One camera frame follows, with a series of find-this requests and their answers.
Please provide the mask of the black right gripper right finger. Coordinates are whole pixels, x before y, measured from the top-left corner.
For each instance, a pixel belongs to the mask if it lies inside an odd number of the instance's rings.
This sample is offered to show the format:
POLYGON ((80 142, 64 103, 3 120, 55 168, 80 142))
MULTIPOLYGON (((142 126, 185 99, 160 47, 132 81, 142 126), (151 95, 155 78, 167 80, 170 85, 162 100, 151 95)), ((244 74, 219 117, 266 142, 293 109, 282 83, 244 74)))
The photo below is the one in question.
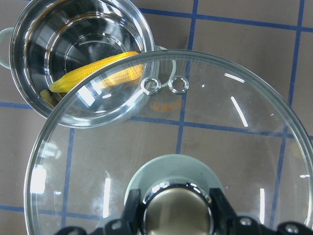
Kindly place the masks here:
POLYGON ((258 223, 249 216, 236 214, 220 188, 211 188, 213 231, 216 235, 311 235, 313 231, 303 224, 288 221, 275 230, 258 223))

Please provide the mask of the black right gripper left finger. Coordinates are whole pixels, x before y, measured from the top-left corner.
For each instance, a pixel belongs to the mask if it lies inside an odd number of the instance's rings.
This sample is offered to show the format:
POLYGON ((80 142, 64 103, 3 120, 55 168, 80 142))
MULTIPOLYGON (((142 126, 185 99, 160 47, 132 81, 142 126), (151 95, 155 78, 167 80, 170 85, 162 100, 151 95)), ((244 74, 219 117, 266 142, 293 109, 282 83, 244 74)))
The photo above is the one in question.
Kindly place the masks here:
POLYGON ((130 190, 121 217, 96 228, 90 235, 136 235, 139 229, 140 204, 141 190, 130 190))

